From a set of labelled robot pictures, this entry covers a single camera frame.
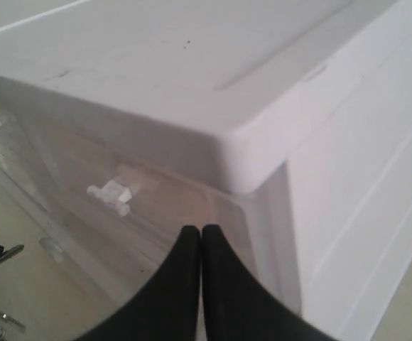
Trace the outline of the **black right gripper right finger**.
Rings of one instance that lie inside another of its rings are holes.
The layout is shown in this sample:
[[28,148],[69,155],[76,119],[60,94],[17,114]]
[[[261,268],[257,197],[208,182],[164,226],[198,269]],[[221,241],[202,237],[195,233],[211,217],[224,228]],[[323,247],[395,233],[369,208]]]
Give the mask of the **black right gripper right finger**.
[[222,229],[202,229],[202,301],[208,340],[332,340],[274,298]]

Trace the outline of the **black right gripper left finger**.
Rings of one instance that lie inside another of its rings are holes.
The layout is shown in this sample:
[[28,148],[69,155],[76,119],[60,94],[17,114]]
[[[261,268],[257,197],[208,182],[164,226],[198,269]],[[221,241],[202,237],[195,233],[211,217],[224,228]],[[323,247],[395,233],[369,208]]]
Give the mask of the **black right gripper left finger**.
[[184,226],[150,280],[81,340],[195,340],[200,295],[200,231]]

